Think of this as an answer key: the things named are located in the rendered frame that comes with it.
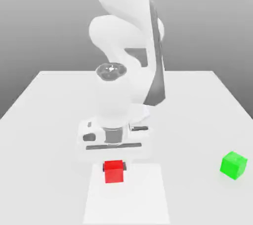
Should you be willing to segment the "small red cube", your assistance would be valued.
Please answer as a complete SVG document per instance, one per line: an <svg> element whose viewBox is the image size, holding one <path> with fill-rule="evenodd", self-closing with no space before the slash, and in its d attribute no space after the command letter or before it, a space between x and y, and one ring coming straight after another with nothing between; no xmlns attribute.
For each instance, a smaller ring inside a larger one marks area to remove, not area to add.
<svg viewBox="0 0 253 225"><path fill-rule="evenodd" d="M105 183L124 181L124 165L122 160L104 162Z"/></svg>

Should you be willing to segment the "small green cube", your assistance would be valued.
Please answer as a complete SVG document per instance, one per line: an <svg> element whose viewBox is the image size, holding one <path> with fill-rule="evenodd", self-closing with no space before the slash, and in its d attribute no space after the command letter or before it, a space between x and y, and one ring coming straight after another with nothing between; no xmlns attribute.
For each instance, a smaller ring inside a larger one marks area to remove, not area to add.
<svg viewBox="0 0 253 225"><path fill-rule="evenodd" d="M244 173L247 161L244 156L231 151L222 158L220 172L236 180Z"/></svg>

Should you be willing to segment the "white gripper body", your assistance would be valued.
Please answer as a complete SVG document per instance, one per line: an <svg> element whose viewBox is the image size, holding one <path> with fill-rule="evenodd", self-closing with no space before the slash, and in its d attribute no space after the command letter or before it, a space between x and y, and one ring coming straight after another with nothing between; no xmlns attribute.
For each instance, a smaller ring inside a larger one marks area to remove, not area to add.
<svg viewBox="0 0 253 225"><path fill-rule="evenodd" d="M83 158L86 161L134 160L146 156L147 145L140 142L83 147Z"/></svg>

